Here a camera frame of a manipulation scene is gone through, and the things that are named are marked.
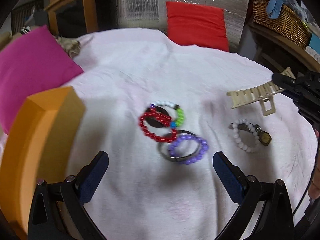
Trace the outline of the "grey metal bangle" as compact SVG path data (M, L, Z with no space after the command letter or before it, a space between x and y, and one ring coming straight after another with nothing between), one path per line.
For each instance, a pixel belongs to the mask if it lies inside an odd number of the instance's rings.
M180 155L178 155L174 150L174 148L176 146L172 146L172 147L168 146L167 147L167 151L164 152L162 150L163 142L159 142L158 143L157 150L168 161L171 161L171 162L174 162L174 163L182 163L182 162L189 161L189 160L191 160L191 158L196 157L197 153L199 152L200 148L202 147L202 144L200 142L198 142L196 134L194 134L192 132L189 132L189 131L186 131L186 130L178 130L177 131L177 139L175 141L178 142L178 144L180 142L182 142L183 140L189 140L189 139L190 140L195 140L198 143L198 147L196 148L196 150L193 153L189 154L189 155L185 155L185 156L182 156L182 157Z

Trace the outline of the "cream hair claw clip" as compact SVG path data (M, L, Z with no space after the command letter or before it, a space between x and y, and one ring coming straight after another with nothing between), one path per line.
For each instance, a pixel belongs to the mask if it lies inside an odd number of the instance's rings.
M231 109L240 109L258 102L263 116L276 113L274 96L284 92L285 89L268 81L262 85L243 90L231 90L226 95L231 98Z

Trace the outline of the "blue tissue box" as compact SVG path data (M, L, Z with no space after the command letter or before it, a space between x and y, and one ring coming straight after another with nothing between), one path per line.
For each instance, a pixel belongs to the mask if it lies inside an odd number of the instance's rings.
M320 39L318 36L312 34L309 44L305 51L318 63L320 63Z

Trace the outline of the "wooden shelf unit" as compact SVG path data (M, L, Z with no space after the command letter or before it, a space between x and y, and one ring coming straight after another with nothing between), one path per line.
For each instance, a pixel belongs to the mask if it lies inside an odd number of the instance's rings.
M319 63L294 42L262 25L250 22L247 26L257 47L253 61L274 73L290 67L295 77L319 73Z

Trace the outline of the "gold wrist watch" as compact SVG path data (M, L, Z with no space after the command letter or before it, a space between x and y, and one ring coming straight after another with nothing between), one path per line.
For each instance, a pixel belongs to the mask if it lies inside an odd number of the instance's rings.
M255 140L259 141L264 146L268 146L272 141L270 134L262 130L258 124L239 124L238 129L251 133Z

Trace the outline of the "beige crumpled cloth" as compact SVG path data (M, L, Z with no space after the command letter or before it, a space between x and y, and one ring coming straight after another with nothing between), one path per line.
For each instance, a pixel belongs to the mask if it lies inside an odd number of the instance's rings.
M91 42L93 37L85 38L66 38L61 36L55 36L56 42L63 48L65 53L73 59L80 54L81 48Z

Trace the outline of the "red pillow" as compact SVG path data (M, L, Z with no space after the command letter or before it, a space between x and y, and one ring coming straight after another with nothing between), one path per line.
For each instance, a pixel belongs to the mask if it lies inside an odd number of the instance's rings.
M229 51L224 10L184 2L167 1L167 36L180 46Z

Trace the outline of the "blue cloth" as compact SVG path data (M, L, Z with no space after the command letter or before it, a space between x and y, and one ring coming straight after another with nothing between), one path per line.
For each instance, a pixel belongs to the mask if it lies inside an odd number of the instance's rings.
M288 8L292 8L292 0L269 0L266 7L267 15L270 19L277 19L281 13L283 5L286 5Z

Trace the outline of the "wicker basket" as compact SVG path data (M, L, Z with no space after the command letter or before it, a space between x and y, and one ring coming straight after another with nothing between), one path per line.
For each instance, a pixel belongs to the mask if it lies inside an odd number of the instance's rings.
M253 22L262 25L305 49L311 37L305 24L286 5L276 19L269 18L266 8L270 0L252 0Z

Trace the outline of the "magenta pillow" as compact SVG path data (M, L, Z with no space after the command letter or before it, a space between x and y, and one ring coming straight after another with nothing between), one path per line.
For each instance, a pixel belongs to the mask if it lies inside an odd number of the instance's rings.
M57 88L84 71L44 25L22 35L1 51L1 128L10 128L24 100Z

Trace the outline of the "wooden side table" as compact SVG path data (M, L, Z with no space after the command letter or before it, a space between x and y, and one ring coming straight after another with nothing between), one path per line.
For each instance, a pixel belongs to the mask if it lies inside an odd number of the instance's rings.
M50 0L44 10L54 35L79 37L116 26L116 0Z

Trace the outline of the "orange cardboard box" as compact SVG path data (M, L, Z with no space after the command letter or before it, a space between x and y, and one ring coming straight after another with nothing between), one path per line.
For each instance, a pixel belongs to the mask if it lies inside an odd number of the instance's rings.
M86 107L73 87L27 97L10 129L1 162L1 211L27 234L36 181L63 181Z

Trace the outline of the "pale pink bed blanket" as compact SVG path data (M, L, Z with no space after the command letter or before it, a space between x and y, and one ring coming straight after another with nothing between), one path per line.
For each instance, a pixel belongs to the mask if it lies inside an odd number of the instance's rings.
M231 109L226 93L272 81L267 68L238 54L180 46L151 29L114 29L93 37L73 61L73 87L86 110L63 181L36 181L29 239L301 239L299 204L315 172L319 143L285 91L276 113L258 102ZM268 146L239 124L258 124ZM198 147L178 144L177 131ZM78 173L100 152L108 168L90 202L80 204ZM213 168L223 152L244 174L243 201L232 202Z

